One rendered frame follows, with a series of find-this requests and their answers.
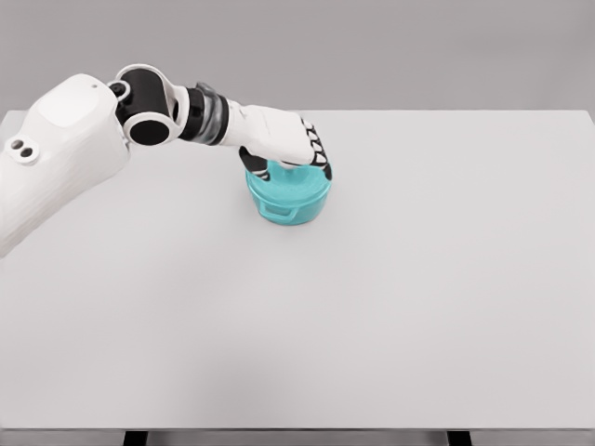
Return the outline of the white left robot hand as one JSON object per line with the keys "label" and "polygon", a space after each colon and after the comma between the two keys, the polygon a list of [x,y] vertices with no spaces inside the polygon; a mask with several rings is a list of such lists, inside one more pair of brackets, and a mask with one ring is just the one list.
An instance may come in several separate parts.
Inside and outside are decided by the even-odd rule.
{"label": "white left robot hand", "polygon": [[292,169],[299,166],[319,168],[331,181],[333,171],[324,144],[315,126],[294,111],[263,106],[242,106],[240,123],[245,125],[239,156],[245,170],[270,181],[268,162]]}

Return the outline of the teal pot lid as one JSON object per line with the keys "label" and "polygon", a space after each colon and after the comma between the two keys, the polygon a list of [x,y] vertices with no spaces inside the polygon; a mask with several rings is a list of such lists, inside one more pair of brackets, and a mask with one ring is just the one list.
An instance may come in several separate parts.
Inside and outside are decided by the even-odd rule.
{"label": "teal pot lid", "polygon": [[285,168],[274,161],[267,162],[269,179],[245,172],[249,191],[259,200],[282,207],[297,207],[313,203],[325,196],[331,181],[318,166],[299,165]]}

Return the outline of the teal pot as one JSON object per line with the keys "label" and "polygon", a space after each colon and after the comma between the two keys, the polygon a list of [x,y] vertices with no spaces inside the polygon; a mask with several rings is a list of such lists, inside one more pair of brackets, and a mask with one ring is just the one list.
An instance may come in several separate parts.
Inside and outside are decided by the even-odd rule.
{"label": "teal pot", "polygon": [[282,207],[281,205],[268,204],[256,198],[251,192],[250,195],[258,213],[263,218],[282,226],[296,226],[311,222],[320,215],[326,203],[328,193],[313,203],[297,207]]}

